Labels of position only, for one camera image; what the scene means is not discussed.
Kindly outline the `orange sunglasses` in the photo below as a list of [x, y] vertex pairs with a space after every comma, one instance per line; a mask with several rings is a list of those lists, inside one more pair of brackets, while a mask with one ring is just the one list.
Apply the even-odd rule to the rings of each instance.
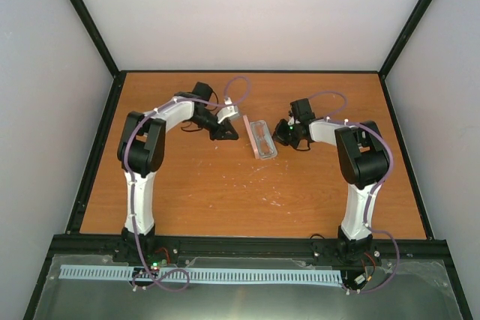
[[267, 123], [265, 121], [254, 121], [250, 123], [250, 128], [253, 134], [256, 158], [261, 160], [275, 158], [278, 155], [278, 151]]

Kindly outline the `pink sunglasses case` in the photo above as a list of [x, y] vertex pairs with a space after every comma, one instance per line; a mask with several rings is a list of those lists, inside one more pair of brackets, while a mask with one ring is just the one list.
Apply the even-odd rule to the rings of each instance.
[[265, 120], [250, 121], [244, 115], [243, 122], [247, 136], [256, 160], [270, 160], [276, 158], [278, 150]]

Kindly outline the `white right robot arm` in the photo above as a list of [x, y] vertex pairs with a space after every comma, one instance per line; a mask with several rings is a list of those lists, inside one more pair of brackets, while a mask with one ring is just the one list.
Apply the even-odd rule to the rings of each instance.
[[340, 172], [348, 184], [336, 253], [342, 262], [354, 262], [369, 251], [375, 201], [392, 172], [393, 161], [392, 151], [377, 124], [318, 118], [309, 100], [303, 98], [290, 104], [289, 119], [278, 122], [273, 139], [297, 151], [309, 151], [314, 142], [336, 147]]

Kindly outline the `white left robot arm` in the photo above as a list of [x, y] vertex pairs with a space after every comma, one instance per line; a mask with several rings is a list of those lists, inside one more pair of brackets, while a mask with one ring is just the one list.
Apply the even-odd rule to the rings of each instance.
[[155, 176], [164, 161], [166, 134], [174, 127], [191, 122], [207, 130], [210, 140], [237, 140], [232, 119], [239, 116], [238, 104], [227, 94], [223, 103], [211, 102], [212, 87], [198, 82], [192, 91], [180, 91], [165, 104], [148, 112], [128, 113], [117, 158], [127, 182], [127, 217], [121, 236], [131, 241], [130, 254], [140, 262], [156, 253], [153, 216]]

